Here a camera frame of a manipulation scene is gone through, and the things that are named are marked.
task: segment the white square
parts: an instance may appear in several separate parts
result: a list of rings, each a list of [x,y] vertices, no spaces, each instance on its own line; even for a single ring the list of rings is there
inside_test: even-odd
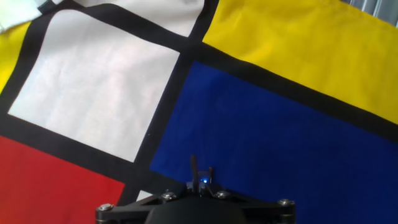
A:
[[[138,194],[137,202],[138,202],[139,200],[145,199],[145,198],[150,197],[150,196],[152,196],[151,193],[148,193],[148,192],[146,192],[146,191],[140,190],[140,191],[139,191],[139,194]]]
[[[134,162],[178,56],[60,11],[9,114]]]

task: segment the blue fabric panel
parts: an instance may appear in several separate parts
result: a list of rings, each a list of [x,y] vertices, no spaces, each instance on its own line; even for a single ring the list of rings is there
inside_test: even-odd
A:
[[[297,223],[390,223],[398,211],[398,145],[195,62],[151,169],[215,182],[267,201],[295,200]]]

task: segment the metal grate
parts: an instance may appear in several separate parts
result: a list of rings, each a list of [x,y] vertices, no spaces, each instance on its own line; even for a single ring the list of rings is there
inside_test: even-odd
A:
[[[398,0],[342,0],[374,17],[398,27]]]

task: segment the white cloth corner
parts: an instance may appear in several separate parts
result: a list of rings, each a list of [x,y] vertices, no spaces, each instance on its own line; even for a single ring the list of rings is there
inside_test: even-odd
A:
[[[35,0],[0,0],[0,33],[41,16],[40,5]]]

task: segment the bolt head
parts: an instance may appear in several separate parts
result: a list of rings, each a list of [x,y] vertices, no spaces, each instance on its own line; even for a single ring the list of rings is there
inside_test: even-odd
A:
[[[289,199],[281,199],[278,201],[278,204],[281,206],[289,206],[289,205],[294,205],[294,201],[291,201]]]
[[[220,190],[216,193],[215,197],[218,199],[226,199],[227,197],[229,197],[229,195],[229,192],[226,192],[225,190]]]
[[[166,192],[166,193],[162,194],[161,197],[162,197],[164,200],[166,200],[166,201],[173,200],[173,199],[176,199],[176,198],[177,198],[176,194],[173,193],[173,192]]]
[[[98,210],[99,211],[108,211],[108,210],[111,210],[112,208],[113,208],[113,205],[111,205],[110,203],[106,203],[106,204],[99,206]]]

